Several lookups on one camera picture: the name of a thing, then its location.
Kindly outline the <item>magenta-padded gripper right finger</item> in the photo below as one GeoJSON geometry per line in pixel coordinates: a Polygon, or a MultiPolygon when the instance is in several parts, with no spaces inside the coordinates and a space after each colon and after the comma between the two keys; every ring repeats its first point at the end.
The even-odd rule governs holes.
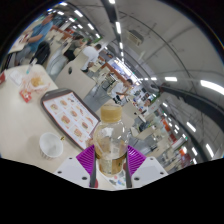
{"type": "Polygon", "coordinates": [[[140,188],[168,173],[153,156],[146,157],[140,151],[129,146],[126,157],[126,186],[128,188],[140,188]]]}

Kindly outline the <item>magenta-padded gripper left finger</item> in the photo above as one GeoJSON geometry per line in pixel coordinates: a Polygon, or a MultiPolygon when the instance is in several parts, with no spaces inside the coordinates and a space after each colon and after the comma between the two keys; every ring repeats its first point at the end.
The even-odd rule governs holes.
{"type": "Polygon", "coordinates": [[[86,148],[76,157],[68,157],[54,174],[81,187],[94,188],[96,184],[94,146],[86,148]]]}

